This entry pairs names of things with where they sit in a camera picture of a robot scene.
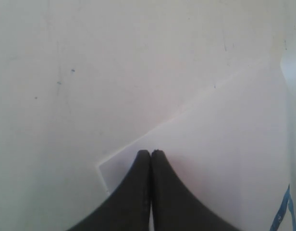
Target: blue mark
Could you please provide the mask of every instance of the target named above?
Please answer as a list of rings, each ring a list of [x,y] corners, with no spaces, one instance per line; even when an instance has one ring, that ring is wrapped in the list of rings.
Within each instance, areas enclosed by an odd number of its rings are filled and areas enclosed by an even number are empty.
[[[287,207],[289,208],[289,211],[291,213],[292,217],[292,227],[293,231],[296,231],[296,217],[294,215],[294,209],[293,209],[293,201],[290,195],[290,185],[288,186],[288,189],[286,193],[284,194],[284,198],[282,201],[282,204],[273,220],[272,226],[270,228],[270,231],[277,231],[281,222],[283,221],[283,218],[286,214]]]

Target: blue tape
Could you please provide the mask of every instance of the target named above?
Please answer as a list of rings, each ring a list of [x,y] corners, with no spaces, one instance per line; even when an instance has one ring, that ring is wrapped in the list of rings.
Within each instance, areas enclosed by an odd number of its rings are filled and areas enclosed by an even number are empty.
[[[293,208],[293,201],[290,195],[290,185],[288,186],[288,189],[286,193],[284,194],[282,204],[273,220],[272,226],[270,228],[270,231],[277,231],[281,222],[283,221],[283,218],[286,214],[287,207],[289,208],[289,211],[291,213],[292,218],[292,227],[293,231],[296,231],[296,217],[294,215],[294,208]]]

